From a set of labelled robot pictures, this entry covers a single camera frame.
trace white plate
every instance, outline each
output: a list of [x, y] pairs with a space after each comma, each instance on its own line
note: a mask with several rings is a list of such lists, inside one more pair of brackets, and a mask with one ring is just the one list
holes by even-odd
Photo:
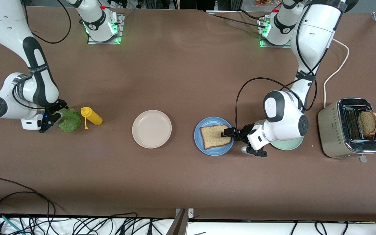
[[169, 140], [172, 124], [166, 114], [157, 110], [148, 110], [137, 116], [133, 122], [133, 138], [140, 146], [154, 149]]

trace mustard bottle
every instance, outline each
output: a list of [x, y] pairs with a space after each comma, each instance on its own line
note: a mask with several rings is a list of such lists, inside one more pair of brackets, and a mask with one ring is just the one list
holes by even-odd
[[94, 125], [101, 125], [102, 118], [94, 112], [90, 107], [83, 107], [81, 108], [81, 115], [85, 118], [85, 130], [88, 130], [86, 126], [86, 120], [94, 123]]

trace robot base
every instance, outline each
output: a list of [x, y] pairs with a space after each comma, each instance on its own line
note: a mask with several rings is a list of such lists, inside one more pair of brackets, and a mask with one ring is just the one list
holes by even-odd
[[274, 45], [270, 43], [263, 35], [267, 34], [268, 31], [271, 29], [271, 24], [270, 24], [270, 18], [269, 15], [265, 15], [264, 17], [261, 17], [260, 19], [256, 20], [258, 25], [263, 25], [265, 28], [259, 28], [259, 44], [260, 47], [272, 47], [272, 48], [291, 48], [291, 40], [289, 40], [286, 44], [284, 45]]
[[88, 36], [88, 44], [103, 44], [103, 45], [118, 45], [121, 44], [121, 37], [123, 36], [123, 28], [124, 28], [124, 18], [125, 14], [117, 14], [117, 18], [115, 22], [120, 22], [120, 24], [113, 26], [116, 27], [118, 33], [112, 36], [109, 40], [98, 42]]

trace yellow bottle cap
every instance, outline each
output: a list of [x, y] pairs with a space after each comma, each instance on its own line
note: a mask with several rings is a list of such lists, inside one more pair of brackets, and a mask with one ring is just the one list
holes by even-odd
[[90, 107], [83, 107], [81, 108], [81, 115], [83, 117], [90, 116], [92, 114], [92, 109]]

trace table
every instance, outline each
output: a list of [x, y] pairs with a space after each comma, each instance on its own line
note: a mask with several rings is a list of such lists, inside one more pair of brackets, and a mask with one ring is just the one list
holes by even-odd
[[[203, 118], [234, 124], [236, 95], [248, 79], [291, 82], [297, 70], [291, 50], [260, 48], [253, 26], [197, 10], [136, 10], [121, 45], [87, 45], [77, 12], [68, 11], [67, 39], [40, 44], [60, 98], [75, 109], [93, 108], [104, 123], [40, 134], [22, 130], [19, 120], [0, 119], [0, 177], [43, 193], [62, 207], [60, 214], [173, 217], [175, 208], [193, 207], [199, 218], [376, 221], [376, 154], [367, 164], [323, 154], [316, 121], [321, 95], [306, 113], [309, 132], [293, 151], [267, 146], [261, 159], [242, 154], [242, 143], [235, 143], [226, 155], [211, 157], [194, 144]], [[28, 13], [30, 28], [47, 40], [67, 31], [61, 8], [30, 7]], [[224, 15], [253, 22], [236, 12]], [[327, 85], [328, 104], [362, 97], [376, 111], [376, 23], [369, 14], [345, 14], [335, 38], [351, 54]], [[345, 56], [333, 42], [318, 72], [318, 94]], [[25, 63], [0, 45], [0, 87], [16, 71], [27, 73]], [[268, 81], [245, 87], [239, 126], [264, 119], [262, 100], [274, 89], [278, 85]], [[133, 121], [146, 110], [163, 111], [172, 121], [169, 141], [157, 149], [132, 138]], [[19, 189], [0, 182], [0, 198]], [[2, 212], [45, 214], [46, 204], [18, 195]]]

